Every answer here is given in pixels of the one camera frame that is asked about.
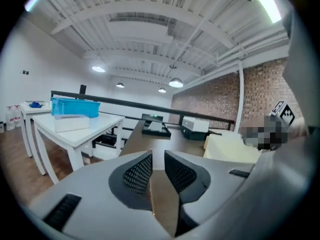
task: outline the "brick wall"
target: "brick wall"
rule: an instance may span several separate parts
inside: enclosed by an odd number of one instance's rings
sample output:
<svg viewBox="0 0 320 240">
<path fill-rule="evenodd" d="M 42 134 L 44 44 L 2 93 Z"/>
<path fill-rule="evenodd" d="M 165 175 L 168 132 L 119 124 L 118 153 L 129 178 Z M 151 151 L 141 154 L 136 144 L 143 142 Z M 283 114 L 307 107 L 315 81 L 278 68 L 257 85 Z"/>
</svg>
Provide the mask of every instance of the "brick wall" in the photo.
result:
<svg viewBox="0 0 320 240">
<path fill-rule="evenodd" d="M 279 100 L 286 101 L 296 117 L 302 116 L 293 92 L 282 77 L 286 61 L 286 58 L 271 60 L 243 71 L 242 122 L 268 115 Z"/>
<path fill-rule="evenodd" d="M 268 115 L 279 100 L 285 100 L 296 117 L 301 111 L 291 89 L 282 77 L 286 59 L 276 59 L 244 69 L 244 104 L 242 122 Z M 175 94 L 173 109 L 237 119 L 239 105 L 239 75 L 231 73 Z M 169 122 L 178 123 L 178 115 Z M 210 127 L 226 128 L 227 123 L 211 122 Z"/>
<path fill-rule="evenodd" d="M 239 106 L 239 74 L 231 73 L 177 93 L 172 98 L 173 109 L 185 110 L 224 119 L 236 120 Z M 169 122 L 178 123 L 171 114 Z M 212 128 L 227 128 L 228 123 L 212 121 Z"/>
</svg>

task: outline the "black slot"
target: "black slot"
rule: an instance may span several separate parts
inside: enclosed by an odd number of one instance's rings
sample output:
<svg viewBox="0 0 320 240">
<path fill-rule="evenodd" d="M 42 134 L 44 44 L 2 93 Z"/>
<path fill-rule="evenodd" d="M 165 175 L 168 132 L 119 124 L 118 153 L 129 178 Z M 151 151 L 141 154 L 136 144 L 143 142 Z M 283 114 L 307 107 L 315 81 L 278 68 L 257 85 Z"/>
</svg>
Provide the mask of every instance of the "black slot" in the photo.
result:
<svg viewBox="0 0 320 240">
<path fill-rule="evenodd" d="M 229 171 L 230 174 L 241 177 L 241 178 L 248 178 L 250 175 L 250 172 L 243 171 L 243 170 L 237 170 L 237 169 L 232 169 Z"/>
<path fill-rule="evenodd" d="M 70 193 L 66 194 L 43 221 L 55 230 L 61 231 L 78 206 L 80 200 L 80 196 Z"/>
</svg>

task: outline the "plastic bottle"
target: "plastic bottle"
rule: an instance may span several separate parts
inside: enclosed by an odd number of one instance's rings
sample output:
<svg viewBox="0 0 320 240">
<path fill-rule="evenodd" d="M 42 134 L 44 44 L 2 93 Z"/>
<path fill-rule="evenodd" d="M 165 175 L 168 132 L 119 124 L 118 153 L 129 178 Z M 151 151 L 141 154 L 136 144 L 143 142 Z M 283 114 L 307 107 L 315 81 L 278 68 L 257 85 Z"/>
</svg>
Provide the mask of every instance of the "plastic bottle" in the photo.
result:
<svg viewBox="0 0 320 240">
<path fill-rule="evenodd" d="M 21 126 L 20 105 L 14 105 L 14 125 L 15 127 Z"/>
<path fill-rule="evenodd" d="M 11 131 L 15 128 L 15 114 L 12 106 L 7 106 L 7 108 L 5 112 L 6 130 Z"/>
<path fill-rule="evenodd" d="M 3 134 L 4 132 L 5 132 L 4 122 L 0 121 L 0 134 Z"/>
</svg>

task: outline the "white wall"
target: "white wall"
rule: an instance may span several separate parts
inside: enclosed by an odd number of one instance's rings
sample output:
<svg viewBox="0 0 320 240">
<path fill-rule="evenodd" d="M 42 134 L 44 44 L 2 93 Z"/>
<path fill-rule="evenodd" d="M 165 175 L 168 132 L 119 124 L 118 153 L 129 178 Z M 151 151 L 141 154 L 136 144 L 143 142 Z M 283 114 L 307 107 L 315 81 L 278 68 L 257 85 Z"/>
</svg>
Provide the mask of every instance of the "white wall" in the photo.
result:
<svg viewBox="0 0 320 240">
<path fill-rule="evenodd" d="M 23 75 L 22 70 L 29 71 Z M 50 91 L 106 96 L 108 78 L 85 67 L 82 59 L 26 19 L 11 32 L 0 57 L 0 121 L 6 106 L 50 100 Z"/>
<path fill-rule="evenodd" d="M 23 75 L 22 70 L 29 71 Z M 125 88 L 116 84 L 122 82 Z M 22 19 L 8 38 L 0 57 L 0 121 L 5 121 L 6 106 L 25 100 L 49 101 L 51 90 L 78 93 L 86 85 L 87 95 L 108 97 L 159 107 L 170 108 L 172 93 L 158 92 L 159 86 L 137 80 L 110 77 L 94 72 L 79 57 Z M 164 116 L 169 114 L 146 109 L 101 103 L 100 111 L 141 118 L 142 113 Z M 134 128 L 138 121 L 125 119 L 123 126 Z"/>
</svg>

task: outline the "blue object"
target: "blue object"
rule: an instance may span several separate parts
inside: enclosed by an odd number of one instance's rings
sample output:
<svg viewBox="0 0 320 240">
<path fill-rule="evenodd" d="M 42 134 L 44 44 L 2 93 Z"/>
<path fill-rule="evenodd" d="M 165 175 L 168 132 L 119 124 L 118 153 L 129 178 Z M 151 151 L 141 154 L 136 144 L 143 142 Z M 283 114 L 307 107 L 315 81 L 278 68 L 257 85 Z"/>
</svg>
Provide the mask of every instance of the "blue object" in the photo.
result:
<svg viewBox="0 0 320 240">
<path fill-rule="evenodd" d="M 42 105 L 39 104 L 39 102 L 32 102 L 31 104 L 29 104 L 29 107 L 34 108 L 34 109 L 40 109 L 42 107 Z"/>
<path fill-rule="evenodd" d="M 51 115 L 84 115 L 89 118 L 99 116 L 100 102 L 74 99 L 74 98 L 51 98 Z"/>
</svg>

